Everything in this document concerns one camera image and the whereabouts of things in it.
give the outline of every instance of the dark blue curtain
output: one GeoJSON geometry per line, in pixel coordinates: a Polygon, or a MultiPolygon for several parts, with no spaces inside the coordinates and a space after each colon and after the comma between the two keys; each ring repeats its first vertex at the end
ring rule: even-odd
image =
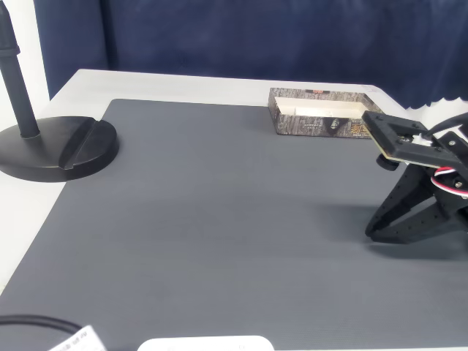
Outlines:
{"type": "Polygon", "coordinates": [[[80,68],[365,83],[468,99],[466,0],[36,0],[53,96],[80,68]]]}

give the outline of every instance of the robotic arm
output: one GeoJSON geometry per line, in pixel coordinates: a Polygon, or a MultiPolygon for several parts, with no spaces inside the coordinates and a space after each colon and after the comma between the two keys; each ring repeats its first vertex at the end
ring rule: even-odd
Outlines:
{"type": "Polygon", "coordinates": [[[366,228],[373,241],[409,244],[452,232],[468,231],[468,143],[455,132],[436,139],[434,133],[459,127],[468,135],[468,113],[427,130],[419,122],[366,111],[364,124],[382,154],[377,163],[395,170],[409,165],[366,228]],[[435,203],[402,219],[419,203],[435,203]]]}

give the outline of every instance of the white label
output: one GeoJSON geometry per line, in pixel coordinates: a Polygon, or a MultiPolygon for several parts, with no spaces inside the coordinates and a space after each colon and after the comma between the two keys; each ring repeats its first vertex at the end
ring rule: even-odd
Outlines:
{"type": "Polygon", "coordinates": [[[93,327],[87,325],[50,351],[107,351],[93,327]]]}

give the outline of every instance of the red and white wire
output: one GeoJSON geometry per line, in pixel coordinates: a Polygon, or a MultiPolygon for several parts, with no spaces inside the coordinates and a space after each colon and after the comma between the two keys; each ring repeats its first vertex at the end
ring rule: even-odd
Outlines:
{"type": "Polygon", "coordinates": [[[441,176],[442,174],[448,174],[448,173],[453,173],[453,172],[456,172],[456,170],[454,170],[452,167],[437,168],[437,170],[434,172],[434,177],[431,177],[431,182],[433,183],[433,185],[437,186],[439,189],[442,189],[445,192],[449,192],[451,194],[458,195],[458,196],[464,196],[464,197],[468,196],[468,192],[465,192],[457,188],[451,188],[449,186],[446,186],[442,183],[439,183],[435,178],[437,176],[441,176]]]}

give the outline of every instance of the wire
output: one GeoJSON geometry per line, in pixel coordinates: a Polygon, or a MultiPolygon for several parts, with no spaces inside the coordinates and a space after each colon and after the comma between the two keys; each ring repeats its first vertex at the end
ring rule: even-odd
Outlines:
{"type": "Polygon", "coordinates": [[[456,170],[454,170],[452,167],[441,167],[441,168],[438,168],[434,172],[434,177],[440,176],[442,174],[453,173],[453,172],[456,172],[456,170]]]}
{"type": "Polygon", "coordinates": [[[0,325],[34,325],[37,327],[56,329],[65,333],[75,334],[83,327],[66,320],[57,318],[37,316],[33,314],[11,314],[0,316],[0,325]]]}
{"type": "Polygon", "coordinates": [[[449,186],[446,186],[446,185],[438,182],[436,180],[436,178],[435,178],[435,177],[441,176],[443,174],[454,173],[454,172],[456,172],[456,170],[453,169],[452,167],[437,168],[437,170],[434,172],[434,177],[431,177],[431,182],[433,183],[433,185],[435,185],[436,187],[438,187],[439,189],[441,189],[441,190],[443,190],[445,192],[449,192],[451,194],[458,195],[458,196],[463,196],[463,197],[468,196],[468,192],[465,192],[465,191],[457,189],[457,188],[451,188],[449,186]]]}

